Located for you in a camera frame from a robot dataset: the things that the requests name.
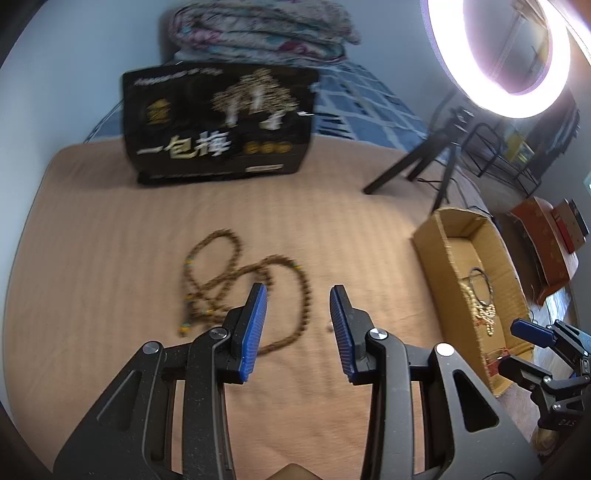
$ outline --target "black tripod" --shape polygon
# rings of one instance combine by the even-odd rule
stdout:
[[[449,159],[443,179],[441,180],[441,186],[437,191],[437,197],[433,203],[431,211],[437,210],[441,206],[443,198],[447,194],[447,186],[452,178],[453,170],[456,166],[457,156],[460,154],[461,146],[459,144],[462,136],[467,134],[464,127],[468,125],[470,120],[474,117],[468,110],[464,109],[452,109],[452,117],[447,121],[445,127],[441,130],[433,132],[429,137],[410,152],[402,160],[394,164],[389,170],[382,173],[372,183],[367,185],[363,192],[371,195],[384,183],[392,180],[396,175],[400,174],[404,169],[418,161],[418,164],[414,167],[412,172],[408,174],[407,180],[413,181],[419,174],[427,168],[437,156],[445,150],[447,147],[450,149]]]

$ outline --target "black cardboard package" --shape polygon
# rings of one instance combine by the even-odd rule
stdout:
[[[145,184],[295,173],[318,72],[183,63],[123,75],[127,155]]]

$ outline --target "beige bed sheet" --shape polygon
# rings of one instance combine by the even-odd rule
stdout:
[[[51,467],[144,342],[192,340],[177,334],[184,257],[210,232],[231,228],[245,244],[240,265],[288,255],[307,270],[313,293],[305,335],[260,358],[247,384],[226,389],[239,480],[266,478],[290,462],[324,480],[359,478],[370,388],[353,387],[341,370],[329,289],[344,284],[357,308],[404,342],[430,348],[441,340],[410,240],[434,190],[396,179],[376,195],[361,193],[401,155],[316,137],[294,175],[149,189],[135,184],[121,141],[59,152],[18,250],[4,333],[10,404],[33,451]],[[441,167],[423,176],[438,179]],[[450,201],[462,205],[454,187]],[[200,278],[219,272],[229,255],[228,244],[216,242],[197,258]],[[292,330],[300,302],[290,272],[273,272],[263,343]],[[232,293],[233,305],[245,300],[249,280]],[[177,431],[174,438],[178,452]],[[419,446],[419,463],[422,455]]]

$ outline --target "silver screw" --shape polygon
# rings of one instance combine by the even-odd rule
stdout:
[[[215,327],[209,330],[209,336],[214,340],[221,340],[228,336],[228,331],[222,327]]]
[[[441,356],[452,356],[455,350],[449,343],[440,343],[435,347],[435,351]]]
[[[384,340],[388,337],[388,332],[386,330],[382,330],[381,328],[372,328],[369,331],[369,336],[374,340]]]
[[[148,342],[145,343],[142,347],[142,351],[146,355],[152,355],[153,353],[157,353],[158,350],[160,350],[160,345],[158,344],[158,342]]]

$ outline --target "folded blanket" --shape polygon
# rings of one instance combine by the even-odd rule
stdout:
[[[204,0],[173,15],[170,37],[222,61],[266,63],[339,62],[345,41],[361,41],[347,10],[328,0]]]

